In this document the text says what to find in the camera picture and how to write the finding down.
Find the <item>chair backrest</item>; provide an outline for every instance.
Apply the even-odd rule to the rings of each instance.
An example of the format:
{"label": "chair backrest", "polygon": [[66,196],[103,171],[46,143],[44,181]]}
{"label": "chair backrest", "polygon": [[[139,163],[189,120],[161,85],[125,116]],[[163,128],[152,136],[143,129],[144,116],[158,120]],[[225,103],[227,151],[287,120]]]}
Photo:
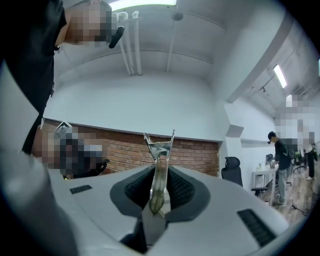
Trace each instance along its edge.
{"label": "chair backrest", "polygon": [[243,187],[240,160],[234,156],[229,156],[225,159],[225,168],[221,170],[222,179],[236,183]]}

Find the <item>ceiling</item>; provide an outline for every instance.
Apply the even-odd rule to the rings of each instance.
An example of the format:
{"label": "ceiling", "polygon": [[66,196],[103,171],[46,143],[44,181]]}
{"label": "ceiling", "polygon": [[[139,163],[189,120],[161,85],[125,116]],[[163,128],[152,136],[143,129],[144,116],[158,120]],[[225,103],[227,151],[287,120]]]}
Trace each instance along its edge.
{"label": "ceiling", "polygon": [[[281,67],[287,82],[285,88],[274,73],[276,65]],[[293,100],[307,101],[318,93],[319,54],[299,23],[294,21],[283,45],[244,96],[275,117],[276,111],[286,106],[287,96],[297,95]]]}
{"label": "ceiling", "polygon": [[[80,0],[64,0],[64,7],[70,7]],[[132,17],[139,11],[139,46],[141,67],[166,71],[171,42],[172,57],[169,72],[188,74],[207,80],[215,63],[214,49],[224,38],[226,20],[233,5],[230,0],[178,0],[177,6],[145,5],[127,8]],[[182,13],[181,21],[172,16]],[[133,62],[135,44],[132,24],[120,24],[129,29]],[[63,44],[54,57],[55,83],[58,86],[92,73],[124,71],[120,44],[109,49],[105,43],[88,45]],[[255,102],[271,116],[283,106],[290,94],[311,99],[319,92],[319,55],[308,36],[295,21],[292,29],[276,56],[260,74],[243,96]],[[275,76],[273,67],[279,64],[287,81],[283,89]]]}

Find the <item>wooden floor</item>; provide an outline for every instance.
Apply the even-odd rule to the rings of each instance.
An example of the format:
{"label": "wooden floor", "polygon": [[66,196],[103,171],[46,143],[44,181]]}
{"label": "wooden floor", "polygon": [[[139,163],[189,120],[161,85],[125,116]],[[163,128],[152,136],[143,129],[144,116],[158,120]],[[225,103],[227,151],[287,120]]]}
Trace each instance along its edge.
{"label": "wooden floor", "polygon": [[[315,205],[315,202],[318,199],[318,196],[313,193],[318,191],[319,184],[320,184],[320,163],[314,162],[314,179],[311,181],[307,181],[307,175],[309,174],[309,170],[304,170],[303,168],[299,170],[295,170],[294,174],[290,174],[287,178],[288,182],[291,182],[292,185],[290,186],[287,184],[286,190],[286,205],[279,205],[277,194],[279,193],[278,187],[275,188],[274,192],[274,203],[272,207],[277,209],[286,220],[291,224],[294,225],[297,222],[303,220],[308,216],[308,213],[312,210],[312,207]],[[263,194],[262,199],[264,201],[269,200],[271,195],[271,185],[269,189]],[[292,203],[302,211],[304,214],[297,209],[292,207]]]}

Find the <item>table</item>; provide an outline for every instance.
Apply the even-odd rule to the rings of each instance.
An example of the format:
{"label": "table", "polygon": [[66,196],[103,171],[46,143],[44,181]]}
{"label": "table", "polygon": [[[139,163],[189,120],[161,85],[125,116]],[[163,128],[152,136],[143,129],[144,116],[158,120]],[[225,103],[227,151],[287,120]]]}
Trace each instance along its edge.
{"label": "table", "polygon": [[252,172],[253,175],[253,183],[252,187],[255,188],[256,186],[256,176],[257,175],[269,175],[272,174],[272,190],[271,190],[271,197],[269,200],[269,206],[272,206],[274,196],[275,196],[275,187],[276,187],[276,168],[271,169],[269,166],[265,166],[262,170],[255,170]]}

